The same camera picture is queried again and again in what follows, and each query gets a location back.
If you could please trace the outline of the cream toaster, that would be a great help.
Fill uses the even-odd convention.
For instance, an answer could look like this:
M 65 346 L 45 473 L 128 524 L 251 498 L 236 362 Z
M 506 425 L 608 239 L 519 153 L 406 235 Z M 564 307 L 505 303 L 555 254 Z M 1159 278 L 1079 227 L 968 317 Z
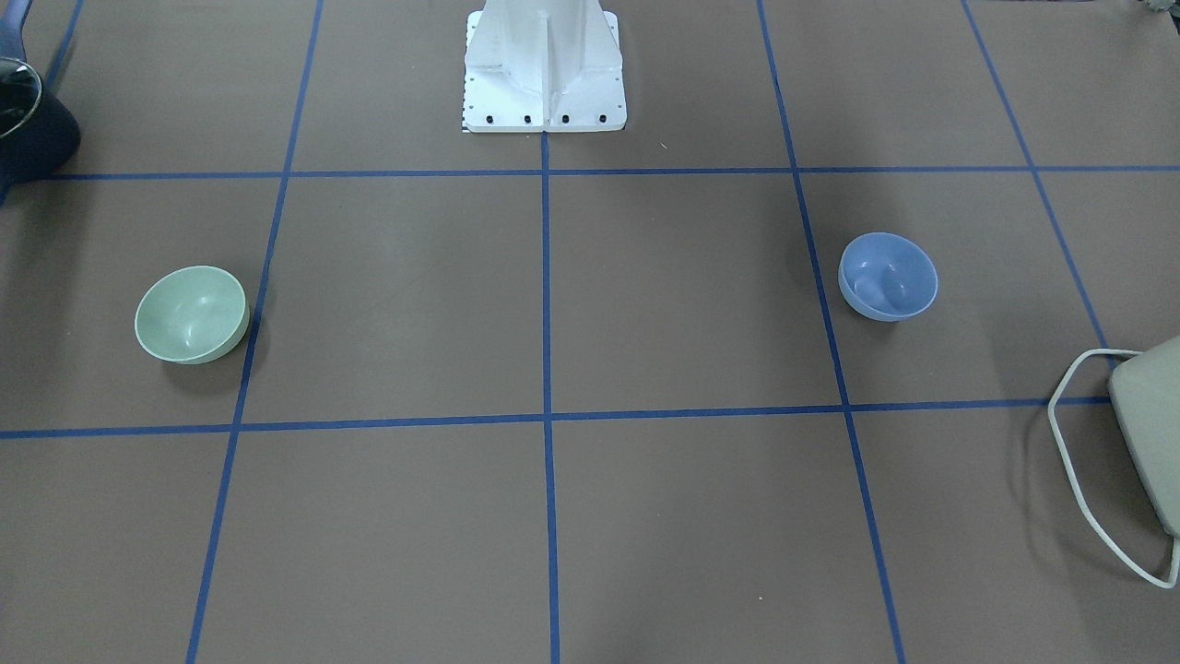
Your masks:
M 1117 364 L 1108 381 L 1117 426 L 1163 532 L 1179 534 L 1179 338 Z

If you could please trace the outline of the blue bowl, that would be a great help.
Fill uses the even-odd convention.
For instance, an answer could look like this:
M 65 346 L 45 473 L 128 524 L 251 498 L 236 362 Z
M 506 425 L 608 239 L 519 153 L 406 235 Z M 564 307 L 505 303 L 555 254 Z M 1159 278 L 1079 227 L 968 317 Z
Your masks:
M 940 289 L 926 251 L 892 232 L 867 232 L 852 239 L 840 255 L 837 281 L 853 311 L 881 323 L 925 313 Z

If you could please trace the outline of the glass saucepan lid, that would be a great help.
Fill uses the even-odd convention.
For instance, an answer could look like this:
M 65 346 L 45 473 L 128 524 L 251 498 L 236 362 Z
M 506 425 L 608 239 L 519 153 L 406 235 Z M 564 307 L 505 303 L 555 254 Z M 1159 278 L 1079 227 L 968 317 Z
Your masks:
M 41 75 L 17 55 L 1 55 L 1 137 L 30 121 L 41 106 Z

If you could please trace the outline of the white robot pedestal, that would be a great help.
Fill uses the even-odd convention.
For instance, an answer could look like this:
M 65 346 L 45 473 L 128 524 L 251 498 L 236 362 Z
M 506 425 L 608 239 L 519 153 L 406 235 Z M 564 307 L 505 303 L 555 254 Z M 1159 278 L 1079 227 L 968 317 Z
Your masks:
M 489 1 L 466 17 L 465 38 L 464 131 L 625 127 L 620 18 L 598 1 Z

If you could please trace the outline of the green bowl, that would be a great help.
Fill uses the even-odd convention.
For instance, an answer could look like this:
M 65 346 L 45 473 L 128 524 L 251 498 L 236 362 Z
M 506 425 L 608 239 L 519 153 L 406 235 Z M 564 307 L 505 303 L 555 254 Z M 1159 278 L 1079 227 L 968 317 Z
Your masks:
M 240 346 L 253 318 L 244 287 L 219 267 L 183 267 L 145 291 L 135 313 L 143 351 L 171 364 L 206 364 Z

